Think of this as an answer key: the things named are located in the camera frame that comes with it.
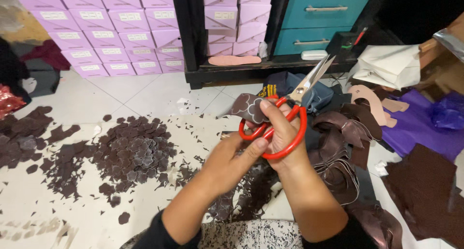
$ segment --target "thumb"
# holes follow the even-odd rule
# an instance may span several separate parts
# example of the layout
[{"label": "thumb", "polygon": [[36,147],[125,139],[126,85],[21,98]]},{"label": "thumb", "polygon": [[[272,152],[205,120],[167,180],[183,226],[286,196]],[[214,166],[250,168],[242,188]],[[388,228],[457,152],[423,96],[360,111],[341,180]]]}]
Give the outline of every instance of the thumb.
[{"label": "thumb", "polygon": [[246,173],[253,163],[266,151],[269,142],[264,138],[258,138],[251,143],[243,152],[243,154],[236,158],[237,167]]}]

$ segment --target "black fabric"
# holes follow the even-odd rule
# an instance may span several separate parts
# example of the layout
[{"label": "black fabric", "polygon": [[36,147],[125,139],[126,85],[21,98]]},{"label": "black fabric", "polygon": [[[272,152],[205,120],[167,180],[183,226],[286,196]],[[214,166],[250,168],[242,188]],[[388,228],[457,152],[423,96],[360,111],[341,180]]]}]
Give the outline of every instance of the black fabric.
[{"label": "black fabric", "polygon": [[[161,220],[163,211],[160,211],[151,222],[147,232],[136,243],[133,249],[193,249],[197,248],[201,239],[201,230],[195,237],[183,246],[178,245],[164,228]],[[305,249],[331,249],[331,248],[357,248],[357,249],[376,249],[377,246],[372,241],[361,224],[356,218],[350,216],[346,227],[334,237],[317,243],[310,243],[303,239]]]}]

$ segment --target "purple fabric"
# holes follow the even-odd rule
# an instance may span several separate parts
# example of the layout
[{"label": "purple fabric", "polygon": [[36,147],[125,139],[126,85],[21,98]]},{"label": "purple fabric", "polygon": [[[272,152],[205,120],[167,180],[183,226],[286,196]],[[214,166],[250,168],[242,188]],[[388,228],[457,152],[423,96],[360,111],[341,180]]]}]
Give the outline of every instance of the purple fabric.
[{"label": "purple fabric", "polygon": [[399,101],[409,103],[409,109],[404,112],[384,109],[398,123],[394,128],[383,126],[382,139],[401,157],[419,143],[454,162],[464,148],[464,130],[436,128],[432,122],[432,103],[416,90],[406,93]]}]

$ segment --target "hand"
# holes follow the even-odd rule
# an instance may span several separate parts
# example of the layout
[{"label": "hand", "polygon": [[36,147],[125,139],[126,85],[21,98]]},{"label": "hand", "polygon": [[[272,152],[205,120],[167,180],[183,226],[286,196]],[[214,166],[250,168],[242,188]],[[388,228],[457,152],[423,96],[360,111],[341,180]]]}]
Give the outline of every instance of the hand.
[{"label": "hand", "polygon": [[195,176],[205,181],[213,195],[219,196],[234,188],[269,145],[264,138],[255,139],[242,155],[236,157],[235,152],[242,142],[238,132],[221,140]]},{"label": "hand", "polygon": [[[283,104],[280,108],[271,104],[267,100],[261,101],[260,108],[264,115],[266,115],[274,127],[274,134],[266,153],[276,153],[286,148],[297,136],[300,128],[300,119],[294,118],[289,122],[285,116],[290,113],[291,108],[287,104]],[[251,129],[256,128],[257,125],[249,121],[246,122],[247,126]],[[278,173],[297,167],[301,163],[309,163],[308,154],[306,153],[306,145],[304,139],[301,143],[286,157],[280,159],[269,160],[272,168]]]}]

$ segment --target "red scissors handle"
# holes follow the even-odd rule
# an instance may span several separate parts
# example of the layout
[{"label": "red scissors handle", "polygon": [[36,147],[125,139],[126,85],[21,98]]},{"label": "red scissors handle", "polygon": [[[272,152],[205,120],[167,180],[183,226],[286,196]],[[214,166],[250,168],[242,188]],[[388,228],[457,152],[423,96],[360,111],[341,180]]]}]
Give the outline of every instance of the red scissors handle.
[{"label": "red scissors handle", "polygon": [[[280,98],[275,105],[277,107],[282,106],[282,104],[287,102],[286,97]],[[283,150],[274,153],[274,154],[269,154],[269,153],[264,153],[263,158],[266,159],[278,159],[287,156],[290,152],[292,152],[296,146],[299,145],[303,137],[305,136],[306,132],[306,127],[307,127],[307,115],[306,115],[306,108],[305,107],[300,107],[298,105],[295,105],[293,109],[290,111],[290,113],[285,117],[288,121],[292,121],[293,118],[300,113],[300,129],[298,130],[297,136],[295,139]],[[251,135],[246,135],[245,134],[245,119],[242,119],[239,125],[239,134],[240,136],[245,139],[245,140],[253,140],[256,139],[259,135],[261,135],[266,128],[270,126],[270,123],[263,123],[259,128],[257,128]],[[264,133],[263,138],[269,140],[274,134],[274,128],[271,128],[268,132]]]}]

